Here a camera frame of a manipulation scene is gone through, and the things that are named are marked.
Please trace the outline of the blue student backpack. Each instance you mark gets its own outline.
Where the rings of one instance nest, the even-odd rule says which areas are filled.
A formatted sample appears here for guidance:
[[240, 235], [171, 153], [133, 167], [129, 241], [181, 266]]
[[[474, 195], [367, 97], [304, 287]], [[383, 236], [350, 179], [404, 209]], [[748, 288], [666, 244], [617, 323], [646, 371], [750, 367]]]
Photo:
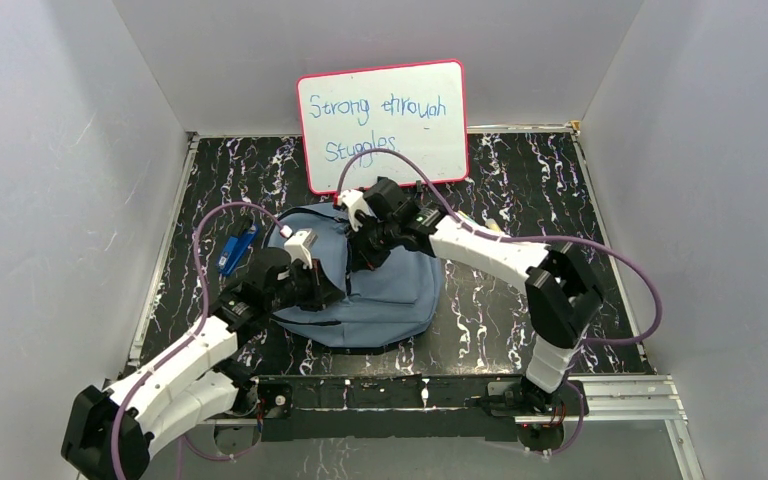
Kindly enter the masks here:
[[294, 230], [317, 235], [312, 253], [345, 298], [321, 311], [298, 307], [273, 318], [288, 331], [334, 349], [387, 347], [426, 331], [445, 284], [442, 262], [402, 247], [374, 271], [352, 272], [345, 230], [347, 215], [329, 203], [288, 209], [278, 216]]

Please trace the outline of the yellow highlighter pen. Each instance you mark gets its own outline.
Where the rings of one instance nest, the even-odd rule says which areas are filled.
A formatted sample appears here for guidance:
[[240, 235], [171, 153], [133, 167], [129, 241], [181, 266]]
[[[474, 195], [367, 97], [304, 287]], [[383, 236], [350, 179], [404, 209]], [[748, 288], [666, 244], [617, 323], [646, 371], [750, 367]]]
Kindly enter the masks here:
[[493, 218], [488, 218], [485, 221], [485, 225], [488, 229], [495, 231], [495, 232], [501, 232], [501, 228], [498, 225], [498, 223]]

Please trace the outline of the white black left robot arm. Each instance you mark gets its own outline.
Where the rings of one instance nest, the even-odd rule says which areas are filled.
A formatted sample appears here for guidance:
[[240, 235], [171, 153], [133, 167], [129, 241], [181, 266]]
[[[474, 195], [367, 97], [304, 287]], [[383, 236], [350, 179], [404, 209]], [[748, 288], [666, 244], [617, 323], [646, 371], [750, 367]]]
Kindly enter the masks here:
[[139, 479], [151, 459], [200, 421], [254, 411], [259, 391], [230, 358], [298, 307], [324, 310], [346, 296], [345, 260], [305, 261], [280, 247], [255, 252], [200, 319], [161, 354], [104, 389], [75, 397], [60, 455], [86, 479]]

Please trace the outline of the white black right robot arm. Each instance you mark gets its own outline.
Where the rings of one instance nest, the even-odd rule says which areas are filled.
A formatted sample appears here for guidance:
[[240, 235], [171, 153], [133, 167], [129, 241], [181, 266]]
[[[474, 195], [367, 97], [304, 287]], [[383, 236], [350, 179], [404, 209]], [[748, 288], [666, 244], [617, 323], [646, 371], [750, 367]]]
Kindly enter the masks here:
[[334, 201], [349, 220], [354, 267], [372, 270], [402, 247], [467, 265], [516, 288], [527, 301], [536, 334], [522, 380], [525, 405], [550, 413], [582, 335], [601, 308], [603, 289], [571, 241], [516, 241], [467, 221], [440, 203], [421, 205], [382, 177], [366, 190], [345, 190]]

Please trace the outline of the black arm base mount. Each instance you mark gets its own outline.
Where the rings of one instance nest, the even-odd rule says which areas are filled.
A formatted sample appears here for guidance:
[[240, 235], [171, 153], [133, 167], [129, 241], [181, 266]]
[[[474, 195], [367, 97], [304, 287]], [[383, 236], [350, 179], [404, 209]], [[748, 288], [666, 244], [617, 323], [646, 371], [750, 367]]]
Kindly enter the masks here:
[[544, 393], [521, 374], [263, 376], [239, 414], [209, 424], [222, 453], [260, 441], [473, 438], [551, 455], [589, 412], [572, 379]]

